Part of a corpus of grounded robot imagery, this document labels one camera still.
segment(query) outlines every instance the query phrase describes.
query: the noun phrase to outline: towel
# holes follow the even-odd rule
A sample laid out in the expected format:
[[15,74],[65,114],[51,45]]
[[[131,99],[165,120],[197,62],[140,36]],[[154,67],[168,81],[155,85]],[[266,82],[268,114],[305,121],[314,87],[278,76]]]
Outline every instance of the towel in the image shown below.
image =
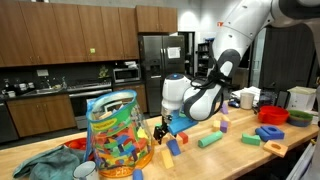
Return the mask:
[[12,176],[20,178],[29,175],[31,180],[73,179],[73,171],[82,162],[84,153],[61,145],[25,160]]

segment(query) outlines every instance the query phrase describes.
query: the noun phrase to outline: refrigerator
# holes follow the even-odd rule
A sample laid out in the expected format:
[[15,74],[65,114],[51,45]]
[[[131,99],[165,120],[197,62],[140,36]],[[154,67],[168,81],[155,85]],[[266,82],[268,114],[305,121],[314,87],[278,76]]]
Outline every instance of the refrigerator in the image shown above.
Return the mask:
[[161,114],[164,79],[185,73],[183,36],[139,36],[141,76],[145,80],[150,117]]

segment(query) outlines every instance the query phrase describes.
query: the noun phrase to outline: wooden countertop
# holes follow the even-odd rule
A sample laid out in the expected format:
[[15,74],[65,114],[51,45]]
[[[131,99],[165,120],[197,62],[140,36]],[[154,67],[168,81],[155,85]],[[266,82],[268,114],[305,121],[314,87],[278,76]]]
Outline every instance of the wooden countertop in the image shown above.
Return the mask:
[[[165,169],[159,153],[160,150],[166,148],[166,145],[155,146],[152,161],[143,169],[144,178],[147,180],[235,179],[276,157],[262,149],[264,142],[260,146],[241,142],[242,133],[253,135],[257,127],[265,124],[259,122],[253,111],[231,107],[229,107],[227,117],[232,121],[232,126],[228,132],[221,140],[203,149],[199,148],[197,141],[212,133],[213,120],[221,119],[221,115],[218,113],[211,119],[200,122],[185,131],[189,136],[189,142],[182,146],[180,155],[173,156],[174,167],[172,168]],[[161,122],[161,118],[152,118],[147,122],[153,132],[154,124]],[[288,146],[289,150],[317,136],[319,129],[316,125],[300,128],[287,123],[278,128],[285,132],[285,139],[275,141]],[[81,137],[86,137],[86,132],[1,150],[1,179],[12,179],[13,170],[27,158]]]

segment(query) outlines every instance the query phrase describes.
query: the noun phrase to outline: bottle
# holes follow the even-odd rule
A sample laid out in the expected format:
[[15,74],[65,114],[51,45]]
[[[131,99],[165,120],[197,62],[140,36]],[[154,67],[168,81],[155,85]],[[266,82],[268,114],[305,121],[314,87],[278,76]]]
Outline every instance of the bottle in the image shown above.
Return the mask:
[[67,89],[68,85],[67,85],[67,82],[66,82],[66,78],[63,76],[62,77],[62,88],[63,89]]

